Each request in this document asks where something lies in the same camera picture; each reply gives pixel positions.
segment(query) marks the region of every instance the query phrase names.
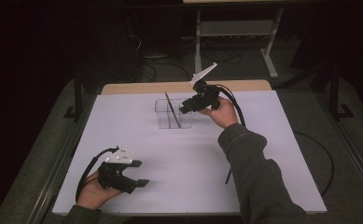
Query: gray sleeve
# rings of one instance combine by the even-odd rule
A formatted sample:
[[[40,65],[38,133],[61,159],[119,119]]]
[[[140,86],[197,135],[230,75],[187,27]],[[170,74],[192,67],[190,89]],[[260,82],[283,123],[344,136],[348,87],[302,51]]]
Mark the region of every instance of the gray sleeve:
[[[218,143],[230,163],[244,223],[308,223],[291,201],[277,163],[264,157],[265,137],[232,124]]]
[[[74,205],[67,216],[62,219],[66,224],[96,224],[99,223],[101,212]]]

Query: white tabletop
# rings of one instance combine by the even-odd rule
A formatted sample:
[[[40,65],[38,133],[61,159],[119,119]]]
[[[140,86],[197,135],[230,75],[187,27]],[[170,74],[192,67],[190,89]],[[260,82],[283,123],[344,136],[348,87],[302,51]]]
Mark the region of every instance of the white tabletop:
[[[170,98],[189,98],[172,92]],[[300,152],[275,91],[236,91],[247,128],[264,135],[266,158],[280,166],[294,203],[308,213],[325,212],[322,198]],[[107,202],[104,213],[121,216],[229,215],[239,213],[233,179],[225,185],[230,166],[216,140],[222,129],[208,117],[192,113],[190,129],[159,129],[155,101],[162,93],[100,95],[82,134],[76,154],[53,207],[66,214],[75,203],[77,183],[91,159],[109,147],[133,152],[140,168],[124,175],[150,182],[132,194]],[[109,156],[104,154],[92,171]]]

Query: black pen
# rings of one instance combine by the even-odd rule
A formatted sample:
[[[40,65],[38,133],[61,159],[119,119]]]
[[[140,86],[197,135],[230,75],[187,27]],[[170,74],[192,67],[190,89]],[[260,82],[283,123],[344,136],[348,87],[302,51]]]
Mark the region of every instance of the black pen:
[[[169,103],[170,109],[172,109],[173,116],[175,116],[175,121],[177,122],[178,128],[181,128],[181,125],[180,125],[180,123],[178,122],[177,116],[175,115],[175,109],[174,109],[174,108],[173,108],[173,106],[172,106],[172,102],[170,102],[169,95],[167,94],[167,92],[166,92],[166,91],[164,92],[164,94],[166,95],[166,99],[167,99],[167,102]]]

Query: pen holder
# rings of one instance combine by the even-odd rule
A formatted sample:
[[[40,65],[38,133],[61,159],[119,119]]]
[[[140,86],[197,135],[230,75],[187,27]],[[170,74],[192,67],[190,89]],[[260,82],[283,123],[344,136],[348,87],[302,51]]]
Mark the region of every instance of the pen holder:
[[[170,104],[167,99],[156,101],[155,112],[160,129],[188,129],[192,126],[190,122],[191,112],[183,114],[179,110],[185,100],[187,99],[170,99]]]

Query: sleeve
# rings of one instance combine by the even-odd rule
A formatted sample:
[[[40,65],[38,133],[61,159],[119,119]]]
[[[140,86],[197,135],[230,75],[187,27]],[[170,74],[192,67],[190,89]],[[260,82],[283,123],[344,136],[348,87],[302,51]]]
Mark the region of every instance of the sleeve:
[[[65,224],[96,224],[99,223],[101,212],[74,205],[67,216],[62,219]]]
[[[218,143],[230,163],[244,223],[308,223],[305,211],[291,201],[277,163],[264,157],[265,137],[232,124]]]

